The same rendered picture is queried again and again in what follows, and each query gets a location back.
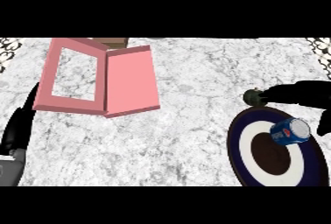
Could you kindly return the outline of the pink open cardboard box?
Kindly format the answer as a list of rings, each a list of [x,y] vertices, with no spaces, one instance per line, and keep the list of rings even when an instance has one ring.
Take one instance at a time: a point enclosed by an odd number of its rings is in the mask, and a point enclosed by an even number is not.
[[[52,95],[64,47],[98,58],[93,101]],[[89,38],[52,38],[34,110],[102,115],[111,118],[160,108],[148,45],[110,51],[107,45]]]

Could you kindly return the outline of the blue soda can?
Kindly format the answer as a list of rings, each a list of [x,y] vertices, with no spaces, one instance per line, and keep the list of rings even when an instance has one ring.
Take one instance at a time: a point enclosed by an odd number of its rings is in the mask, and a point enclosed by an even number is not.
[[[311,127],[303,119],[291,117],[272,126],[271,136],[281,145],[300,144],[311,138]]]

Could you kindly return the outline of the brown cardboard box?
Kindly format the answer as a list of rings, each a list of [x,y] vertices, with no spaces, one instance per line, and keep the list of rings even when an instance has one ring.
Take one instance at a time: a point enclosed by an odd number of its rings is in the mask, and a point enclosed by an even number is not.
[[[93,38],[93,40],[107,45],[110,49],[121,49],[129,45],[129,38]]]

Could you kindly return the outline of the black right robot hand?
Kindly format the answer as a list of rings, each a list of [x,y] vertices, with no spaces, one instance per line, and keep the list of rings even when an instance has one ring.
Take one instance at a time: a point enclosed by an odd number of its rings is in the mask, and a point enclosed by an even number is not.
[[[263,102],[299,104],[322,109],[317,134],[322,137],[331,133],[331,81],[300,80],[296,84],[269,87],[259,96]]]

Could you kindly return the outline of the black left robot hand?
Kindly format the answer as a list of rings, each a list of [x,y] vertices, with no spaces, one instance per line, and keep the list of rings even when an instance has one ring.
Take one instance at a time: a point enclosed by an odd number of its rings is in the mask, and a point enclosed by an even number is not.
[[[39,85],[36,85],[33,90],[30,91],[24,107],[15,110],[15,113],[12,114],[12,117],[6,124],[5,134],[0,142],[0,155],[3,156],[11,155],[11,150],[27,149],[36,116],[33,106],[37,96],[37,88]]]

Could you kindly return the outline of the dark green round object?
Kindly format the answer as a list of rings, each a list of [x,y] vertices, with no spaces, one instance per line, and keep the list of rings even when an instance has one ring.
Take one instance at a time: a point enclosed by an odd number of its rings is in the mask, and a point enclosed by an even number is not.
[[[243,100],[247,105],[253,107],[263,107],[266,103],[263,102],[263,98],[259,96],[262,91],[256,89],[249,89],[243,94]]]

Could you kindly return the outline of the blue and white plate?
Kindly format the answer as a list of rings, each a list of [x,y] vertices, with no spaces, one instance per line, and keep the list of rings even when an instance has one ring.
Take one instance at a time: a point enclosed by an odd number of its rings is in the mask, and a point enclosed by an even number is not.
[[[330,186],[324,152],[315,137],[280,145],[271,127],[291,116],[269,107],[249,108],[232,120],[228,156],[244,186]]]

